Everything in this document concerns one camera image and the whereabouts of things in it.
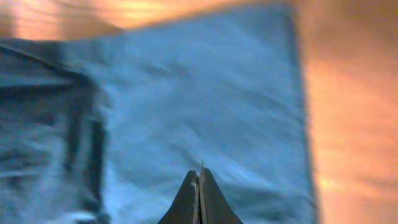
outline blue cloth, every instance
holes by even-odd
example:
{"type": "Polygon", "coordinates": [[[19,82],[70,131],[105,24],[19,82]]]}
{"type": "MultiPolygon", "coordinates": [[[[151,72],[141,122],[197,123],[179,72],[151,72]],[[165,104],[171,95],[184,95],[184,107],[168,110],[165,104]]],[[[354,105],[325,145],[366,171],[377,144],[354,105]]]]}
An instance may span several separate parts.
{"type": "Polygon", "coordinates": [[[242,6],[95,39],[1,39],[2,221],[157,223],[204,161],[244,223],[316,223],[291,15],[242,6]]]}

